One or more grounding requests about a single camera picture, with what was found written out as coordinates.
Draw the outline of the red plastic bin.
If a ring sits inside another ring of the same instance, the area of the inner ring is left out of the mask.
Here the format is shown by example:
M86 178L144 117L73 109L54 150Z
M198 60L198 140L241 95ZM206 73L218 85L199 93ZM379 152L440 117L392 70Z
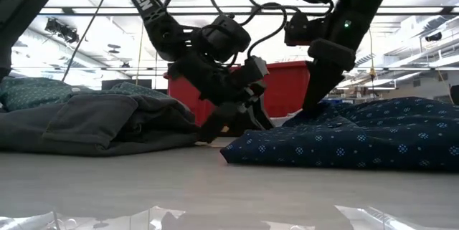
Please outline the red plastic bin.
M304 61L269 64L268 71L269 75L264 77L264 107L278 127L302 108L310 75ZM173 80L164 74L164 78L168 80L168 95L191 110L197 125L204 123L214 109L213 104L200 100L200 92L183 77Z

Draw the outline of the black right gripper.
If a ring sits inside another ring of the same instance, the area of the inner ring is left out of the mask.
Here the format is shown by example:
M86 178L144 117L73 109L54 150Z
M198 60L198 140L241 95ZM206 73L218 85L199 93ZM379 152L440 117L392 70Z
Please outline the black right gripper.
M310 77L303 101L305 111L319 106L319 102L343 80L343 71L354 68L356 59L354 50L326 39L313 40L308 56L313 61L306 62Z

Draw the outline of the large black box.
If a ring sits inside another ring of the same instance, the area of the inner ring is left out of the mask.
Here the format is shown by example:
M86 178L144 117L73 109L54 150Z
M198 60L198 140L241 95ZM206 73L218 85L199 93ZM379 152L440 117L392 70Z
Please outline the large black box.
M152 88L152 80L103 80L101 82L101 89L111 90L114 87L120 87L123 83L138 85L141 87L146 87L148 89Z

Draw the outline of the navy dotted garment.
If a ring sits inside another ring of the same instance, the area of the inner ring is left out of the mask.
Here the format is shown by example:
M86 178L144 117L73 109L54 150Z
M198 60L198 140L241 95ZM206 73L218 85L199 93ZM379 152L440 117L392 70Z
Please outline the navy dotted garment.
M220 153L239 164L459 172L459 105L322 102L280 127L248 130Z

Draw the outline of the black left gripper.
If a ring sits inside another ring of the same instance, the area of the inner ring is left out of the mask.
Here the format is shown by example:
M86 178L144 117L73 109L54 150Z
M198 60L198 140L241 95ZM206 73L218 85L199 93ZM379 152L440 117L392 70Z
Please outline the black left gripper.
M230 79L233 71L215 67L198 57L183 58L169 65L167 75L170 78L184 77L200 91L202 99L215 106L200 127L199 140L202 142L211 143L231 119L244 113L247 113L249 130L275 127L265 110L262 90L251 89L255 82L246 87L236 87Z

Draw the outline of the black ceiling spotlights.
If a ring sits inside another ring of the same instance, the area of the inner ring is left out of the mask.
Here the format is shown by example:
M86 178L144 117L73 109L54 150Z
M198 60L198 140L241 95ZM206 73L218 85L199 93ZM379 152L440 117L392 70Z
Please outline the black ceiling spotlights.
M76 29L70 28L68 25L53 18L49 18L47 20L44 30L53 35L57 35L69 44L80 41L80 36Z

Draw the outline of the teal patterned shirt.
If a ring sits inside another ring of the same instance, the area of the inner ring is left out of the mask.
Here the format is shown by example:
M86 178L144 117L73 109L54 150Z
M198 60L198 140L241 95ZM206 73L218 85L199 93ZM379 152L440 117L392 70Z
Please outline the teal patterned shirt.
M128 82L118 83L108 90L92 90L86 86L69 85L43 77L5 77L0 82L0 103L8 112L64 103L76 95L144 95L158 99L169 98L159 91Z

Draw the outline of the dark grey garment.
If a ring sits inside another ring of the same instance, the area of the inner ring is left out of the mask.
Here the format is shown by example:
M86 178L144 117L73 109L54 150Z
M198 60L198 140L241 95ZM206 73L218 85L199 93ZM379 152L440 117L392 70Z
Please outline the dark grey garment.
M198 127L178 100L76 95L0 113L0 151L110 157L193 146Z

